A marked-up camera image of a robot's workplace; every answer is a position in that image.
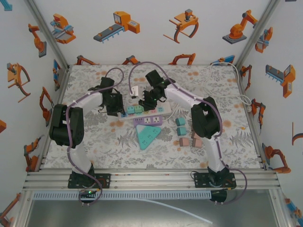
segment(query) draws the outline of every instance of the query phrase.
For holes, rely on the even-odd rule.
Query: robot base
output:
[[[244,40],[244,39],[246,39],[246,38],[247,38],[247,37],[246,37],[245,35],[242,35],[242,37],[239,38],[239,39],[231,39],[231,38],[229,37],[229,34],[222,37],[222,39],[224,39],[225,41],[227,41],[227,42],[230,43],[230,44],[235,44],[235,43],[240,42],[240,41],[242,41],[242,40]]]
[[[91,165],[91,168],[90,168],[88,174],[91,176],[94,176],[102,184],[102,188],[109,188],[110,174],[95,174],[93,165]],[[90,187],[92,189],[99,188],[99,185],[96,183],[94,184],[94,183],[95,183],[95,181],[93,179],[91,179],[90,177],[83,175],[83,174],[77,174],[74,171],[72,171],[70,178],[68,180],[67,187],[70,189],[76,189],[76,188],[84,189],[84,188],[88,188],[88,187]]]
[[[39,52],[39,58],[46,56],[46,42],[43,42],[43,44],[44,44],[44,50],[42,52]]]
[[[231,188],[237,187],[235,174],[227,173],[222,182],[215,185],[211,183],[209,173],[194,173],[195,187],[196,188]]]

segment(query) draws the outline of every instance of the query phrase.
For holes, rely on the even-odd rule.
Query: metal rail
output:
[[[207,169],[193,169],[208,173]],[[190,173],[192,170],[115,170],[96,169],[95,173],[110,173],[110,188],[106,191],[145,191],[145,190],[209,190],[195,188]],[[279,189],[280,184],[275,171],[263,169],[242,169],[248,179],[248,189]],[[237,182],[236,190],[242,190],[245,180],[242,174],[234,172]],[[68,189],[70,169],[44,169],[28,173],[24,191],[77,191]]]

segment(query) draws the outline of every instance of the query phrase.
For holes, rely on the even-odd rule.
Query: white power strip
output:
[[[126,121],[137,117],[148,117],[148,116],[155,116],[155,115],[169,115],[171,114],[171,107],[169,102],[157,103],[157,107],[154,110],[149,111],[143,111],[141,113],[134,113],[134,114],[128,114],[125,112],[125,115],[122,115],[121,113],[118,113],[118,118],[120,121]]]

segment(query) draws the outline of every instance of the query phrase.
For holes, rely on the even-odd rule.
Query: purple power strip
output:
[[[161,115],[150,116],[150,117],[138,117],[134,118],[134,127],[138,124],[149,125],[149,126],[160,126],[163,122],[163,117]]]

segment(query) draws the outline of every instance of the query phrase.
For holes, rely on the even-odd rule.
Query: cube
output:
[[[143,111],[143,107],[142,107],[142,106],[136,105],[136,106],[134,107],[134,112],[135,112],[135,113],[142,113],[142,111]]]
[[[185,118],[184,117],[177,118],[176,119],[176,124],[177,124],[177,126],[185,125]]]
[[[186,128],[185,127],[177,128],[177,135],[178,136],[185,136],[186,135]]]
[[[198,134],[195,133],[194,131],[193,131],[193,133],[191,134],[191,138],[192,138],[192,139],[198,139],[198,140],[201,139],[201,137],[199,137]]]
[[[127,112],[125,112],[125,114],[121,113],[121,117],[127,117]]]
[[[133,114],[133,113],[134,113],[134,107],[133,107],[133,106],[129,106],[129,107],[127,108],[127,113],[128,113],[128,114]]]
[[[201,148],[202,144],[203,144],[202,140],[193,139],[192,147]]]
[[[179,143],[180,143],[180,147],[187,147],[187,146],[189,146],[189,139],[188,138],[180,138]]]

